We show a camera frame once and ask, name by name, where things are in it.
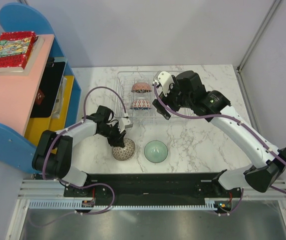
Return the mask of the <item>brown patterned bowl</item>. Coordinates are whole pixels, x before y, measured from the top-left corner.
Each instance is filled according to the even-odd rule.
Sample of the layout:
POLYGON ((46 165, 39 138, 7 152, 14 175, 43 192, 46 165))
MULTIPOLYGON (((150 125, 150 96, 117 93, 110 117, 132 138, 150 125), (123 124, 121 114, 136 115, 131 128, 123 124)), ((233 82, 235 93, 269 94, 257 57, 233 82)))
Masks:
POLYGON ((129 139, 124 139, 124 147, 113 147, 112 156, 118 161, 126 161, 130 159, 135 153, 135 143, 129 139))

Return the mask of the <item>blue patterned bowl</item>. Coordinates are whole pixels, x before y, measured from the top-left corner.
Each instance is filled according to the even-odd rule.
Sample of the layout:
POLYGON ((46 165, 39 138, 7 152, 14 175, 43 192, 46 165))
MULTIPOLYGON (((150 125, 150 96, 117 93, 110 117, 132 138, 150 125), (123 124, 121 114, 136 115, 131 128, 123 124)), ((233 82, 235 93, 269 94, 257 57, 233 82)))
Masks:
POLYGON ((146 99, 136 99, 131 103, 130 109, 137 110, 137 111, 150 110, 151 104, 146 99))

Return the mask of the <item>pale green bowl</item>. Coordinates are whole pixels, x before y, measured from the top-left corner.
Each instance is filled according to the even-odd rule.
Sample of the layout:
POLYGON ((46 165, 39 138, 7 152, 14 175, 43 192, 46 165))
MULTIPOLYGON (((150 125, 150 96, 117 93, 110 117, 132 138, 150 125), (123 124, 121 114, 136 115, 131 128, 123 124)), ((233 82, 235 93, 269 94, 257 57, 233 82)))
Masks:
POLYGON ((150 141, 144 148, 144 155, 151 163, 161 163, 168 156, 167 146, 161 141, 150 141))

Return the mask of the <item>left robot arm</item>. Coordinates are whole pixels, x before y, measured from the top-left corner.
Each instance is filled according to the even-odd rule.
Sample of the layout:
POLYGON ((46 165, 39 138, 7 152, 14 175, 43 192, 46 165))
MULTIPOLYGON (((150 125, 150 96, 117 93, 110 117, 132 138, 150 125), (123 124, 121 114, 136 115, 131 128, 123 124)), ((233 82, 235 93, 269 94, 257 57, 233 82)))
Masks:
POLYGON ((72 166, 72 151, 78 143, 94 135, 105 137, 112 147, 124 148, 125 128, 131 125, 128 113, 115 123, 112 123, 113 120, 114 112, 100 105, 95 113, 86 115, 70 127, 44 131, 32 160, 32 168, 41 172, 43 177, 53 177, 74 185, 75 191, 82 197, 90 195, 93 188, 87 181, 89 175, 72 166))

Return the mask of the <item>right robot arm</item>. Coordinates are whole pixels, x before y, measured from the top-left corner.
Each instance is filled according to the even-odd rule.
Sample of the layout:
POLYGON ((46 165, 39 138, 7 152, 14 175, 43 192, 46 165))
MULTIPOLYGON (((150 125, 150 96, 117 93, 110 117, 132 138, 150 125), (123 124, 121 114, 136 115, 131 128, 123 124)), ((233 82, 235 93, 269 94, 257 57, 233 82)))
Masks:
POLYGON ((223 197, 236 187, 251 187, 264 193, 283 173, 286 147, 278 148, 248 126, 222 93, 205 89, 198 73, 188 70, 174 76, 159 71, 153 85, 162 88, 152 104, 165 119, 181 108, 190 109, 222 130, 250 159, 249 166, 223 170, 213 179, 212 191, 216 196, 223 197))

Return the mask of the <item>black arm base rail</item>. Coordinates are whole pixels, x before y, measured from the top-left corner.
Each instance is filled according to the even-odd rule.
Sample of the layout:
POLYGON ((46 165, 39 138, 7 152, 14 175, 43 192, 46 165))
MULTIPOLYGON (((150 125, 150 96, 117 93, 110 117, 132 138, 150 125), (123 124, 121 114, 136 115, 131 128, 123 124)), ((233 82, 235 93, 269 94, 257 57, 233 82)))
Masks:
POLYGON ((205 199, 237 199, 240 186, 231 190, 218 189, 211 182, 212 173, 140 173, 92 174, 87 185, 99 186, 64 189, 67 198, 94 197, 99 204, 109 205, 187 205, 204 204, 205 199))

